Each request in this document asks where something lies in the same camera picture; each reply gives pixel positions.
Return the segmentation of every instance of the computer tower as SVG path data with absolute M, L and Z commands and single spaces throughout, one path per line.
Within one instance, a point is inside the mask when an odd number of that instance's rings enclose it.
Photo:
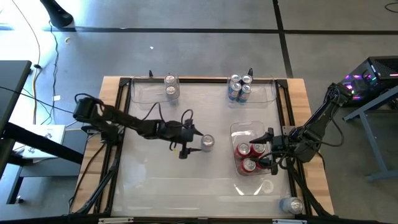
M 365 105 L 398 85 L 398 56 L 369 57 L 340 83 L 353 94 L 345 107 Z

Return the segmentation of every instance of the metal bracket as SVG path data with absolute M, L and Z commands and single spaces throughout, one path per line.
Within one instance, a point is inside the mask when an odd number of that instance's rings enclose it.
M 272 224 L 307 224 L 306 220 L 272 220 Z
M 100 218 L 98 220 L 98 224 L 113 224 L 113 223 L 133 223 L 134 217 L 128 218 Z
M 295 128 L 296 128 L 296 126 L 283 126 L 282 132 L 283 132 L 284 136 L 286 136 Z

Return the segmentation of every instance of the soda can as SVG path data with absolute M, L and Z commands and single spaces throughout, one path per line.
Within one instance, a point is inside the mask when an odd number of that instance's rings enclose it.
M 236 146 L 235 156 L 238 158 L 247 158 L 251 155 L 250 147 L 246 143 L 241 143 Z
M 174 100 L 178 97 L 178 90 L 174 86 L 166 87 L 166 96 L 169 100 Z
M 238 102 L 244 103 L 249 99 L 251 93 L 251 86 L 245 84 L 242 86 L 241 91 L 239 93 Z
M 211 150 L 213 150 L 213 146 L 214 146 L 214 137 L 206 134 L 204 136 L 201 137 L 201 150 L 203 152 L 210 152 Z
M 266 146 L 264 144 L 252 144 L 250 150 L 252 155 L 259 157 L 266 151 Z
M 241 81 L 241 76 L 240 75 L 231 75 L 231 77 L 229 78 L 229 86 L 233 85 L 234 83 L 237 83 Z
M 244 75 L 242 77 L 241 84 L 242 85 L 250 85 L 252 81 L 253 81 L 253 77 L 251 77 L 250 75 Z
M 236 100 L 239 97 L 239 92 L 241 91 L 242 86 L 239 82 L 232 84 L 228 87 L 228 97 L 230 100 Z
M 256 162 L 250 160 L 250 158 L 245 158 L 241 162 L 241 167 L 239 168 L 240 173 L 249 174 L 256 170 Z
M 303 202 L 297 197 L 283 198 L 279 202 L 279 207 L 286 213 L 298 215 L 303 212 Z
M 175 86 L 176 83 L 177 78 L 174 75 L 166 75 L 166 77 L 164 77 L 164 84 L 166 86 Z

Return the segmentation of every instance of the can lid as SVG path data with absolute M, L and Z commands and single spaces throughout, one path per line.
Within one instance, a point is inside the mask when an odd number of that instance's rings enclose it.
M 234 83 L 234 84 L 231 86 L 231 88 L 232 88 L 234 91 L 238 91 L 238 90 L 241 90 L 242 86 L 241 86 L 240 83 Z
M 174 94 L 174 93 L 175 93 L 175 87 L 174 87 L 174 86 L 168 86 L 168 87 L 166 88 L 166 93 L 167 93 L 168 95 Z
M 256 162 L 246 158 L 243 160 L 243 168 L 247 171 L 253 171 L 256 168 Z
M 250 93 L 251 92 L 251 86 L 245 84 L 242 86 L 242 91 L 245 93 Z
M 242 155 L 247 155 L 247 154 L 250 153 L 250 147 L 249 147 L 247 144 L 242 143 L 242 144 L 240 144 L 240 145 L 238 146 L 238 151 L 239 151 L 239 153 L 242 154 Z
M 174 82 L 175 77 L 174 77 L 173 75 L 167 75 L 167 76 L 164 78 L 164 80 L 165 80 L 167 83 L 172 83 L 172 82 Z
M 245 76 L 243 76 L 242 77 L 242 81 L 244 82 L 244 83 L 251 83 L 251 81 L 253 80 L 253 78 L 250 76 L 250 75 L 245 75 Z
M 300 214 L 303 211 L 303 202 L 298 199 L 294 198 L 290 203 L 290 212 L 293 214 Z
M 254 144 L 253 148 L 254 151 L 258 153 L 263 153 L 266 150 L 266 146 L 263 144 Z
M 202 137 L 201 143 L 205 146 L 212 146 L 214 145 L 214 138 L 211 135 L 206 134 Z
M 240 75 L 237 75 L 237 74 L 231 75 L 231 80 L 234 82 L 238 82 L 238 81 L 240 81 L 240 79 L 241 79 Z

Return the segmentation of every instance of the gray metal table leg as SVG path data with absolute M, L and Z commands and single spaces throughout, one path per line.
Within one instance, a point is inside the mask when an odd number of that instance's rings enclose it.
M 365 129 L 366 135 L 368 136 L 369 142 L 371 143 L 372 146 L 372 150 L 373 150 L 373 154 L 376 157 L 376 162 L 377 162 L 377 166 L 379 166 L 379 169 L 383 172 L 383 171 L 387 171 L 387 167 L 383 161 L 383 158 L 381 156 L 380 150 L 379 150 L 379 146 L 377 145 L 377 142 L 374 138 L 372 129 L 368 123 L 368 120 L 366 119 L 366 115 L 364 112 L 360 112 L 359 116 L 361 117 L 361 121 L 363 124 L 363 128 Z
M 367 111 L 369 109 L 377 108 L 377 107 L 383 105 L 384 103 L 386 103 L 386 101 L 395 98 L 396 95 L 398 95 L 398 86 L 395 86 L 394 88 L 392 88 L 389 91 L 383 93 L 382 95 L 380 95 L 376 99 L 374 99 L 374 100 L 370 101 L 369 103 L 366 103 L 362 107 L 356 109 L 355 111 L 353 111 L 349 115 L 345 116 L 343 118 L 343 120 L 344 121 L 348 121 L 350 119 L 353 119 L 353 118 L 359 116 L 359 114 L 362 113 L 362 112 L 365 112 L 365 111 Z
M 366 177 L 366 180 L 371 182 L 379 179 L 387 179 L 398 177 L 398 170 L 390 170 L 384 172 L 378 172 L 377 174 L 372 174 Z

